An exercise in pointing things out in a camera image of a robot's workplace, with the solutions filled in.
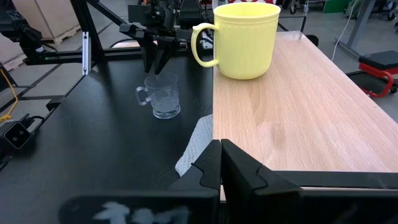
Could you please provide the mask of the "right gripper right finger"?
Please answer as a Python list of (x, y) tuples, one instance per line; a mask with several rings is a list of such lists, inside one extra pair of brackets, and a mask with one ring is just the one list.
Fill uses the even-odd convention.
[(252, 192), (265, 190), (270, 192), (301, 192), (302, 189), (270, 170), (229, 139), (222, 139), (223, 147), (223, 182), (231, 177), (237, 187)]

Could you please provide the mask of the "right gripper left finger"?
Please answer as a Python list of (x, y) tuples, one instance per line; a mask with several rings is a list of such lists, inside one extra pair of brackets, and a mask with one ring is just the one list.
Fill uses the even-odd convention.
[(169, 189), (220, 191), (221, 185), (221, 143), (212, 140), (190, 168), (176, 180)]

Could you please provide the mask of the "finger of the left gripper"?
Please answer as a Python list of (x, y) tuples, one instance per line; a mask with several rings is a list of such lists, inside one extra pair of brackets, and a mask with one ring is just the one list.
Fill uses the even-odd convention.
[(149, 73), (157, 53), (157, 45), (150, 35), (144, 35), (144, 38), (141, 40), (141, 50), (144, 70), (146, 73)]
[(172, 40), (157, 41), (157, 55), (154, 64), (154, 73), (158, 75), (165, 64), (169, 61), (170, 55), (174, 51), (174, 42)]

